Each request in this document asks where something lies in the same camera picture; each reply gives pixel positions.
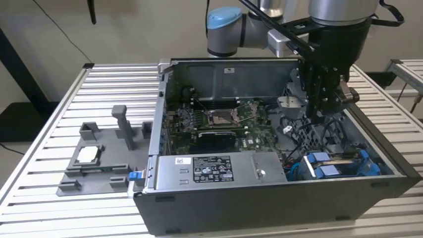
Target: black cable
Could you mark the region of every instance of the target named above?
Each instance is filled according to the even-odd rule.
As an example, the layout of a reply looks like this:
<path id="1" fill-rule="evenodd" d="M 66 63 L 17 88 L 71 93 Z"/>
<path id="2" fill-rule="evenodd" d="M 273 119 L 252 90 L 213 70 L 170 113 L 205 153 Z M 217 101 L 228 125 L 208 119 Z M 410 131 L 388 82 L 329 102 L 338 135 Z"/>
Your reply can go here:
<path id="1" fill-rule="evenodd" d="M 401 92 L 398 93 L 396 102 L 398 102 L 398 100 L 400 100 L 400 98 L 401 98 L 401 95 L 402 95 L 402 92 L 404 92 L 404 90 L 405 90 L 406 85 L 408 85 L 408 84 L 405 83 L 404 86 L 402 86 L 402 90 L 401 90 Z"/>
<path id="2" fill-rule="evenodd" d="M 322 150 L 324 147 L 325 147 L 325 144 L 322 142 L 322 139 L 324 139 L 324 135 L 325 135 L 325 131 L 328 130 L 330 124 L 333 124 L 336 122 L 336 119 L 330 120 L 325 125 L 324 125 L 324 128 L 322 128 L 322 132 L 321 132 L 321 135 L 320 135 L 320 149 Z"/>
<path id="3" fill-rule="evenodd" d="M 302 142 L 298 142 L 298 141 L 293 138 L 293 133 L 290 133 L 289 139 L 290 139 L 290 141 L 293 142 L 294 145 L 298 145 L 300 143 L 302 143 Z"/>
<path id="4" fill-rule="evenodd" d="M 301 126 L 294 130 L 294 132 L 290 133 L 290 139 L 292 139 L 293 143 L 294 143 L 294 139 L 293 139 L 292 135 L 296 134 L 301 129 L 309 127 L 310 125 L 313 125 L 313 123 L 306 123 L 306 124 L 301 125 Z M 297 137 L 297 138 L 298 138 L 298 141 L 297 141 L 297 143 L 296 143 L 296 147 L 294 147 L 294 149 L 290 151 L 290 153 L 288 154 L 286 158 L 290 157 L 290 155 L 293 154 L 293 152 L 294 152 L 294 151 L 301 147 L 301 145 L 302 145 L 302 140 L 300 139 L 300 137 Z"/>
<path id="5" fill-rule="evenodd" d="M 345 146 L 346 146 L 346 142 L 348 142 L 346 132 L 345 132 L 344 125 L 341 124 L 341 122 L 338 120 L 336 120 L 336 123 L 337 123 L 338 128 L 341 129 L 341 132 L 342 132 L 341 148 L 342 148 L 342 150 L 345 150 Z"/>
<path id="6" fill-rule="evenodd" d="M 294 122 L 294 121 L 297 121 L 297 120 L 306 120 L 306 119 L 308 119 L 308 118 L 292 119 L 292 118 L 288 118 L 286 116 L 284 116 L 284 117 L 280 117 L 280 118 L 278 118 L 278 125 L 285 128 L 285 126 L 286 126 L 288 124 L 285 125 L 284 122 L 282 122 L 282 120 L 288 120 L 289 122 Z"/>
<path id="7" fill-rule="evenodd" d="M 405 22 L 404 16 L 401 15 L 401 13 L 396 9 L 396 7 L 393 7 L 389 4 L 385 4 L 384 0 L 378 0 L 378 4 L 392 13 L 396 21 L 372 19 L 370 24 L 377 25 L 377 26 L 389 26 L 389 27 L 397 27 L 397 26 L 402 25 L 402 23 Z"/>
<path id="8" fill-rule="evenodd" d="M 205 19 L 204 19 L 204 24 L 205 24 L 205 38 L 208 37 L 208 34 L 209 34 L 209 30 L 206 28 L 206 18 L 208 18 L 208 14 L 209 14 L 209 6 L 210 6 L 210 0 L 206 0 L 206 3 L 205 3 Z"/>
<path id="9" fill-rule="evenodd" d="M 417 105 L 417 103 L 414 102 L 414 103 L 412 104 L 412 107 L 410 107 L 410 111 L 409 111 L 410 114 L 414 112 L 416 105 Z"/>
<path id="10" fill-rule="evenodd" d="M 6 149 L 7 151 L 11 151 L 11 152 L 14 152 L 14 153 L 17 153 L 17 154 L 19 154 L 19 155 L 25 155 L 23 153 L 18 152 L 18 151 L 15 151 L 15 150 L 11 150 L 10 148 L 6 148 L 6 146 L 2 145 L 2 143 L 0 143 L 0 146 L 1 146 L 3 149 Z"/>
<path id="11" fill-rule="evenodd" d="M 74 48 L 78 50 L 78 52 L 81 52 L 81 54 L 85 56 L 86 60 L 89 61 L 89 63 L 92 63 L 90 59 L 87 58 L 87 56 L 85 55 L 85 53 L 79 50 L 79 48 L 75 46 L 75 44 L 71 42 L 71 40 L 69 39 L 67 35 L 65 34 L 65 32 L 62 31 L 62 29 L 59 28 L 59 26 L 57 25 L 57 23 L 54 22 L 54 20 L 50 18 L 50 16 L 46 14 L 46 12 L 43 11 L 42 7 L 38 5 L 38 3 L 35 2 L 35 0 L 31 0 L 34 2 L 34 4 L 38 6 L 38 8 L 41 9 L 41 11 L 43 12 L 45 16 L 50 19 L 51 23 L 57 26 L 58 30 L 61 31 L 61 33 L 63 34 L 65 38 L 67 39 L 67 41 L 70 42 L 70 44 L 74 46 Z"/>
<path id="12" fill-rule="evenodd" d="M 278 107 L 277 104 L 269 104 L 269 105 L 265 105 L 265 106 L 264 106 L 264 110 L 265 110 L 265 112 L 268 112 L 269 110 L 273 110 L 273 109 L 276 109 L 277 107 Z"/>
<path id="13" fill-rule="evenodd" d="M 206 108 L 205 108 L 204 105 L 200 103 L 200 101 L 198 101 L 194 97 L 192 97 L 192 98 L 193 98 L 193 100 L 197 101 L 197 103 L 200 104 L 200 106 L 204 108 L 204 111 L 208 112 Z"/>
<path id="14" fill-rule="evenodd" d="M 313 51 L 308 43 L 302 41 L 292 32 L 289 32 L 289 30 L 285 29 L 269 16 L 266 16 L 266 14 L 248 0 L 238 1 L 257 15 L 261 21 L 290 40 L 290 42 L 298 48 L 302 57 L 308 57 L 310 55 L 310 52 Z"/>

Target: internal cable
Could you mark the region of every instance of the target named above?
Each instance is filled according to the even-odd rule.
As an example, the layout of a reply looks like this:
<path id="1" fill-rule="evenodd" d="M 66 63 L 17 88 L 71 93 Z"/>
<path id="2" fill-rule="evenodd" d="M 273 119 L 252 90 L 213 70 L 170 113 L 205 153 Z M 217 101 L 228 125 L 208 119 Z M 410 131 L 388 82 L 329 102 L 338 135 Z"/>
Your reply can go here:
<path id="1" fill-rule="evenodd" d="M 313 125 L 313 123 L 306 123 L 306 124 L 301 125 L 301 126 L 290 133 L 290 139 L 292 139 L 293 143 L 294 143 L 294 139 L 293 139 L 292 136 L 293 136 L 300 130 L 302 130 L 304 128 L 309 127 L 310 125 Z M 298 148 L 300 148 L 301 145 L 302 145 L 302 142 L 304 142 L 304 141 L 300 139 L 300 137 L 297 137 L 297 138 L 298 138 L 298 140 L 297 140 L 297 142 L 296 142 L 296 147 L 294 147 L 294 149 L 290 151 L 290 153 L 288 154 L 286 158 L 290 157 L 290 155 L 294 153 L 296 150 L 298 150 Z"/>
<path id="2" fill-rule="evenodd" d="M 50 18 L 50 16 L 46 14 L 45 10 L 42 9 L 42 7 L 38 5 L 35 0 L 31 0 L 34 2 L 34 4 L 38 6 L 39 10 L 43 12 L 45 16 L 49 18 L 49 20 L 51 21 L 51 23 L 57 26 L 58 30 L 61 31 L 61 33 L 63 34 L 65 38 L 67 39 L 67 41 L 70 42 L 70 44 L 74 46 L 74 48 L 78 50 L 78 52 L 81 52 L 81 54 L 85 56 L 86 60 L 89 61 L 89 63 L 92 63 L 90 59 L 87 58 L 87 56 L 85 55 L 83 51 L 81 51 L 81 49 L 75 46 L 75 44 L 71 42 L 70 38 L 67 37 L 67 35 L 65 34 L 63 30 L 61 29 L 61 27 L 57 25 L 57 23 L 54 22 L 54 20 Z"/>
<path id="3" fill-rule="evenodd" d="M 7 148 L 5 145 L 2 145 L 2 143 L 0 143 L 0 146 L 7 151 L 11 151 L 11 152 L 14 152 L 14 153 L 17 153 L 19 155 L 25 155 L 23 153 L 18 152 L 17 150 L 13 150 L 13 149 Z"/>
<path id="4" fill-rule="evenodd" d="M 206 108 L 205 108 L 204 105 L 200 103 L 200 101 L 198 101 L 194 97 L 192 97 L 192 98 L 193 98 L 193 100 L 197 101 L 197 103 L 200 104 L 200 106 L 204 108 L 204 111 L 208 112 Z"/>
<path id="5" fill-rule="evenodd" d="M 288 181 L 293 181 L 293 173 L 294 173 L 296 167 L 298 167 L 298 162 L 294 163 L 289 169 Z"/>
<path id="6" fill-rule="evenodd" d="M 348 142 L 346 132 L 345 132 L 344 125 L 341 124 L 341 122 L 338 120 L 336 120 L 336 123 L 337 123 L 338 128 L 341 129 L 341 132 L 342 132 L 341 148 L 342 148 L 342 150 L 345 150 L 345 146 L 346 146 L 346 142 Z"/>
<path id="7" fill-rule="evenodd" d="M 321 149 L 321 150 L 325 148 L 325 143 L 322 142 L 325 132 L 326 132 L 326 130 L 328 130 L 330 124 L 333 124 L 336 121 L 337 121 L 336 119 L 332 119 L 332 120 L 324 125 L 322 132 L 321 132 L 321 135 L 320 135 L 320 149 Z"/>

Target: aluminum slatted table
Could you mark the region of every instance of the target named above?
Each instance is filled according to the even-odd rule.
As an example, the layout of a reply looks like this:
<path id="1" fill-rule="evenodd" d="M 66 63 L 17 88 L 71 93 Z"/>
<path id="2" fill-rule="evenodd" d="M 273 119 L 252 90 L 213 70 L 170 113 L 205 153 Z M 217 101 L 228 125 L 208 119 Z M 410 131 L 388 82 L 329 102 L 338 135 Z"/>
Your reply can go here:
<path id="1" fill-rule="evenodd" d="M 386 72 L 393 72 L 423 94 L 423 59 L 392 59 Z"/>
<path id="2" fill-rule="evenodd" d="M 109 116 L 114 104 L 128 106 L 132 125 L 152 120 L 156 68 L 156 64 L 96 64 L 81 71 L 0 191 L 1 238 L 150 237 L 126 193 L 57 197 L 55 189 L 83 121 L 96 121 L 100 128 L 117 128 L 116 119 Z M 357 106 L 423 175 L 423 125 L 356 66 L 350 68 L 348 85 L 360 94 Z M 380 201 L 356 221 L 201 235 L 210 238 L 423 237 L 423 182 L 400 198 Z"/>

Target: white wall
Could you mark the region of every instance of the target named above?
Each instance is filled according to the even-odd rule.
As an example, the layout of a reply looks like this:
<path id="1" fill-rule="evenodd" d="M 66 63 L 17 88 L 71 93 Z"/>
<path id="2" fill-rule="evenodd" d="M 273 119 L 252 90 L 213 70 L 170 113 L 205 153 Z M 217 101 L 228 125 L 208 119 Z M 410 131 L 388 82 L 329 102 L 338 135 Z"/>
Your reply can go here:
<path id="1" fill-rule="evenodd" d="M 160 58 L 205 57 L 205 0 L 97 0 L 97 24 L 89 21 L 85 0 L 37 0 L 94 63 L 157 62 Z M 306 16 L 306 0 L 298 0 L 297 17 Z M 421 0 L 389 0 L 406 23 L 380 28 L 365 42 L 357 61 L 364 70 L 381 70 L 388 59 L 423 57 Z M 63 95 L 86 62 L 30 0 L 2 0 L 0 27 L 50 100 Z M 240 3 L 210 0 L 210 9 Z M 380 17 L 389 17 L 384 9 Z M 265 50 L 240 49 L 238 57 L 272 56 Z M 0 107 L 23 100 L 0 66 Z"/>

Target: motherboard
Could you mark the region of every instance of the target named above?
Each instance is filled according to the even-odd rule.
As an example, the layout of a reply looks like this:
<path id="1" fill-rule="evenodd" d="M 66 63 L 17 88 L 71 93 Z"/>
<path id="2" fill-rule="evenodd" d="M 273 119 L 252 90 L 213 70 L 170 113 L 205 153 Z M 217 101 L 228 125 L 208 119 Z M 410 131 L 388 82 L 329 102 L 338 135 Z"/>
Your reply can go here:
<path id="1" fill-rule="evenodd" d="M 240 151 L 277 152 L 277 136 L 258 100 L 237 101 L 234 108 L 208 109 L 201 102 L 181 103 L 166 112 L 168 154 Z"/>

